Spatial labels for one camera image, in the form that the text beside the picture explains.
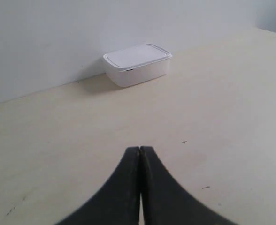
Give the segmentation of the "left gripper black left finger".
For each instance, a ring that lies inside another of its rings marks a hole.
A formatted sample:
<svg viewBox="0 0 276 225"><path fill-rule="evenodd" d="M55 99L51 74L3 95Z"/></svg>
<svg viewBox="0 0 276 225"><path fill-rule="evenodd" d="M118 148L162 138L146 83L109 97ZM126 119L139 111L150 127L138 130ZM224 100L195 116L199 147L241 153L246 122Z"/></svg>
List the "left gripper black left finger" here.
<svg viewBox="0 0 276 225"><path fill-rule="evenodd" d="M59 225L138 225L140 210L139 147L125 150L104 185Z"/></svg>

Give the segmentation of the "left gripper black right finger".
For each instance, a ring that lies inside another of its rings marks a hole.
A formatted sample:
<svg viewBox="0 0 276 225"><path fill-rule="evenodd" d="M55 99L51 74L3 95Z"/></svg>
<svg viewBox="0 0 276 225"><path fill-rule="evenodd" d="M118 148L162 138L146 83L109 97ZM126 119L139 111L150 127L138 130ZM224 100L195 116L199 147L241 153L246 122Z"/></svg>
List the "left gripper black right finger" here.
<svg viewBox="0 0 276 225"><path fill-rule="evenodd" d="M168 172L153 147L140 147L141 197L146 225L231 225L189 194Z"/></svg>

